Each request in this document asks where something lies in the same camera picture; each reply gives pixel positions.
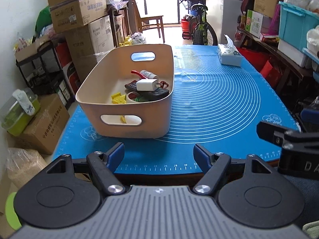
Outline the beige plastic storage bin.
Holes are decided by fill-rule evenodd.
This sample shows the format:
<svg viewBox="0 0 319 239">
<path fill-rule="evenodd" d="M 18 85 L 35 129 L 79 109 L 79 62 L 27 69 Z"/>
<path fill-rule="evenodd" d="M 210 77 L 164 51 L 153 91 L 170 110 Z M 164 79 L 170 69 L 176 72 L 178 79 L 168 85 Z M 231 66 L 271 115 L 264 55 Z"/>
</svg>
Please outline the beige plastic storage bin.
<svg viewBox="0 0 319 239">
<path fill-rule="evenodd" d="M 168 85 L 168 94 L 152 101 L 128 89 L 142 70 Z M 174 90 L 174 56 L 166 44 L 123 46 L 111 50 L 92 69 L 76 93 L 76 100 L 103 136 L 115 138 L 160 138 L 169 131 Z"/>
</svg>

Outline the yellow plastic toy tool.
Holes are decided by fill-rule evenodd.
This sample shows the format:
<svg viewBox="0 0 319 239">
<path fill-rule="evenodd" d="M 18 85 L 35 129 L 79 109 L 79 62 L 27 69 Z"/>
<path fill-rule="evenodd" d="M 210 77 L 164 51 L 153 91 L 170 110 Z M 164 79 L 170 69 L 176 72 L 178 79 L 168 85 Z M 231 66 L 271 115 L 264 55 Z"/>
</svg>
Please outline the yellow plastic toy tool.
<svg viewBox="0 0 319 239">
<path fill-rule="evenodd" d="M 127 103 L 126 94 L 121 94 L 121 92 L 112 94 L 111 102 L 113 104 L 126 104 Z M 120 120 L 122 123 L 127 123 L 124 115 L 120 116 Z"/>
</svg>

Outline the green ointment tin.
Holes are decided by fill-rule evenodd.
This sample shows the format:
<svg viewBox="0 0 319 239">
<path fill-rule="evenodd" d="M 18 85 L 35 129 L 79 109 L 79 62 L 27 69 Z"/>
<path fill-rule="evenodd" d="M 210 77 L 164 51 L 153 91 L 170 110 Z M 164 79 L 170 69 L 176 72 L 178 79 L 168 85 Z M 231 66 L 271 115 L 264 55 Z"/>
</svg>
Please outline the green ointment tin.
<svg viewBox="0 0 319 239">
<path fill-rule="evenodd" d="M 135 101 L 138 103 L 142 103 L 142 102 L 148 102 L 149 100 L 145 97 L 136 97 Z"/>
</svg>

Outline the large white power adapter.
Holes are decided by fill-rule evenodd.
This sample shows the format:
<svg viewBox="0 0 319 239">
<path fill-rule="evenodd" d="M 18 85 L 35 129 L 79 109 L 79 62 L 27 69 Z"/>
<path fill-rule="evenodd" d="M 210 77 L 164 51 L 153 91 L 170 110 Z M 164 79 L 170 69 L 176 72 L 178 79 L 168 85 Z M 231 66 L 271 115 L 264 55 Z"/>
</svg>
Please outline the large white power adapter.
<svg viewBox="0 0 319 239">
<path fill-rule="evenodd" d="M 138 91 L 153 92 L 160 88 L 161 83 L 157 79 L 141 79 L 136 82 L 136 89 Z"/>
</svg>

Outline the black tv remote control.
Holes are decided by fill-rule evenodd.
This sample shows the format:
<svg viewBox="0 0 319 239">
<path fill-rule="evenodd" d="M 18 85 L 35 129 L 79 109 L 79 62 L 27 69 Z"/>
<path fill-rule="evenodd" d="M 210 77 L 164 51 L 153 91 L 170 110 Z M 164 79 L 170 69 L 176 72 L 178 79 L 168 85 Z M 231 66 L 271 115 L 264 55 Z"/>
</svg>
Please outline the black tv remote control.
<svg viewBox="0 0 319 239">
<path fill-rule="evenodd" d="M 124 87 L 130 91 L 137 92 L 149 101 L 161 100 L 169 95 L 169 90 L 160 87 L 154 91 L 138 91 L 136 83 L 137 82 L 134 80 L 131 83 L 125 84 Z"/>
</svg>

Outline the red action figure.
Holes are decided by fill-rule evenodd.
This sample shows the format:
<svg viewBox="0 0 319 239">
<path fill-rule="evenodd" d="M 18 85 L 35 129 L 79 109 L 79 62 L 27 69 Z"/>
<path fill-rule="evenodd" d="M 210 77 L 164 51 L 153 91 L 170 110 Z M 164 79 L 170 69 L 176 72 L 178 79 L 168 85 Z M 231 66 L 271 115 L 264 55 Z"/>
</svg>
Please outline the red action figure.
<svg viewBox="0 0 319 239">
<path fill-rule="evenodd" d="M 138 71 L 131 70 L 131 73 L 138 75 L 138 76 L 140 77 L 140 80 L 141 80 L 141 79 L 147 79 L 147 78 L 144 77 L 142 74 L 140 74 L 140 72 L 138 72 Z M 159 81 L 159 83 L 161 83 L 160 88 L 164 88 L 164 89 L 165 89 L 165 88 L 169 87 L 169 84 L 168 84 L 166 81 Z"/>
</svg>

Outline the white pill bottle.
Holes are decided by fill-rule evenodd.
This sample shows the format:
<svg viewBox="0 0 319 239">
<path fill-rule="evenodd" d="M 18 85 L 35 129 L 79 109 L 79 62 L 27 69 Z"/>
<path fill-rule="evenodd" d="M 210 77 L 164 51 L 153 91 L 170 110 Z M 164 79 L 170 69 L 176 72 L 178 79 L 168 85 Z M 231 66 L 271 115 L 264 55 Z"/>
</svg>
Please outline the white pill bottle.
<svg viewBox="0 0 319 239">
<path fill-rule="evenodd" d="M 159 79 L 159 77 L 156 74 L 149 72 L 147 70 L 141 70 L 140 74 L 142 74 L 147 79 Z"/>
</svg>

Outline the clear packing tape roll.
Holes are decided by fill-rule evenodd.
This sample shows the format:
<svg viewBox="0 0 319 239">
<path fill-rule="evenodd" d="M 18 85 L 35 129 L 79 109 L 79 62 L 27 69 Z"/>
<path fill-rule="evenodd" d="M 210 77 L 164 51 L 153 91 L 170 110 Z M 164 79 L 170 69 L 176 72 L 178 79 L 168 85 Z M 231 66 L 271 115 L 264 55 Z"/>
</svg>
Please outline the clear packing tape roll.
<svg viewBox="0 0 319 239">
<path fill-rule="evenodd" d="M 126 95 L 127 103 L 138 103 L 138 102 L 135 101 L 136 97 L 142 97 L 142 96 L 140 94 L 136 93 L 136 92 L 129 92 Z"/>
</svg>

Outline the dark wooden side shelf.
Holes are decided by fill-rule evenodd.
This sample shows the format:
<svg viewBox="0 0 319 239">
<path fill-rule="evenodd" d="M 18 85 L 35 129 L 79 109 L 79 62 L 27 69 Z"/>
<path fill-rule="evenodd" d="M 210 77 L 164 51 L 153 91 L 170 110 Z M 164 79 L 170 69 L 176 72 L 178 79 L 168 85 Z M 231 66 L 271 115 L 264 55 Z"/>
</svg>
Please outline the dark wooden side shelf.
<svg viewBox="0 0 319 239">
<path fill-rule="evenodd" d="M 236 36 L 241 36 L 239 52 L 258 72 L 268 67 L 264 78 L 286 105 L 292 107 L 300 101 L 307 104 L 318 96 L 311 69 L 299 67 L 275 46 L 261 42 L 245 29 L 237 27 L 237 31 Z"/>
</svg>

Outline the bag of grain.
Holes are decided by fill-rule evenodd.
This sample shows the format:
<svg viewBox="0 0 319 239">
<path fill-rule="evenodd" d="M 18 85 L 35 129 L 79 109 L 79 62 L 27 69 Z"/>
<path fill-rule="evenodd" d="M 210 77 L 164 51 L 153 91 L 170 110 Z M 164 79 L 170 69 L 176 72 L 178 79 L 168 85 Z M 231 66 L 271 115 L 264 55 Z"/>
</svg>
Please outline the bag of grain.
<svg viewBox="0 0 319 239">
<path fill-rule="evenodd" d="M 9 148 L 8 151 L 6 162 L 8 177 L 18 189 L 47 166 L 37 150 Z"/>
</svg>

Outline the white tissue box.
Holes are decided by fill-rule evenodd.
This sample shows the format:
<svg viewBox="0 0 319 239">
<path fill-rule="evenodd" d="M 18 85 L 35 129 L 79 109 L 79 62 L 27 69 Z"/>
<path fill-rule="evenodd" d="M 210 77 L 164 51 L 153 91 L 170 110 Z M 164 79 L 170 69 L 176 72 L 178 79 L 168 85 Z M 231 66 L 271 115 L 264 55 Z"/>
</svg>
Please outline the white tissue box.
<svg viewBox="0 0 319 239">
<path fill-rule="evenodd" d="M 226 38 L 226 44 L 218 44 L 217 53 L 222 65 L 229 66 L 241 66 L 242 55 L 235 47 L 234 42 L 228 35 L 224 35 Z"/>
</svg>

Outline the stacked cardboard box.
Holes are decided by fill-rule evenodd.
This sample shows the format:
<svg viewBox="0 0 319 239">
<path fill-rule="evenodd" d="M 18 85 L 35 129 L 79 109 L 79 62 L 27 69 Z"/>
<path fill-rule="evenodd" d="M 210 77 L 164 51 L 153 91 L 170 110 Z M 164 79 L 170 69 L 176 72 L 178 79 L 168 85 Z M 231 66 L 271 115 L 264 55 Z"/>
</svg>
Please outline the stacked cardboard box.
<svg viewBox="0 0 319 239">
<path fill-rule="evenodd" d="M 81 82 L 112 49 L 114 41 L 109 16 L 65 33 L 67 45 Z"/>
</svg>

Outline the wooden chair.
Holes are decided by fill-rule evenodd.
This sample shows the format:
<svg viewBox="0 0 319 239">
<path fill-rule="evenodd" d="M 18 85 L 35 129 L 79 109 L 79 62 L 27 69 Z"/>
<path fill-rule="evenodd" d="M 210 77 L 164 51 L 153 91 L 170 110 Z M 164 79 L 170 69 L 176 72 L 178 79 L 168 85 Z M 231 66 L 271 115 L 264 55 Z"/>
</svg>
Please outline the wooden chair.
<svg viewBox="0 0 319 239">
<path fill-rule="evenodd" d="M 131 4 L 134 12 L 136 31 L 142 33 L 144 30 L 157 29 L 159 38 L 162 38 L 165 43 L 163 16 L 142 16 L 138 10 L 136 0 L 132 0 Z"/>
</svg>

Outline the white cabinet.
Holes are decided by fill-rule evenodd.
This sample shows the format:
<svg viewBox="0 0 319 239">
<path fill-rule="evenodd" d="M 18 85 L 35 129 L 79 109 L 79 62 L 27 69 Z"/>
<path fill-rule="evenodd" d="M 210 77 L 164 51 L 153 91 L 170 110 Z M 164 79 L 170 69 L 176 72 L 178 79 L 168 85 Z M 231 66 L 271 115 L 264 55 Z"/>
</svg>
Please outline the white cabinet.
<svg viewBox="0 0 319 239">
<path fill-rule="evenodd" d="M 224 35 L 234 39 L 243 0 L 206 0 L 207 21 L 215 30 L 218 42 L 226 44 Z"/>
</svg>

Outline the green black bicycle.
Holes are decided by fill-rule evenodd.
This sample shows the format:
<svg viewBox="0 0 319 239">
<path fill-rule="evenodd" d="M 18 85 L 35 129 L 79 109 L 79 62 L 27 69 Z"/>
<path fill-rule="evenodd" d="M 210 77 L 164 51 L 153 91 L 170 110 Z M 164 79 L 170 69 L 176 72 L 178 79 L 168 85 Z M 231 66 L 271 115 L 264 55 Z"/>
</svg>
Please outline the green black bicycle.
<svg viewBox="0 0 319 239">
<path fill-rule="evenodd" d="M 196 15 L 186 15 L 184 20 L 189 21 L 189 32 L 182 32 L 182 38 L 192 40 L 193 45 L 217 46 L 218 39 L 215 30 L 207 21 L 207 11 L 205 0 L 179 0 L 180 3 L 188 1 L 189 8 L 195 11 Z"/>
</svg>

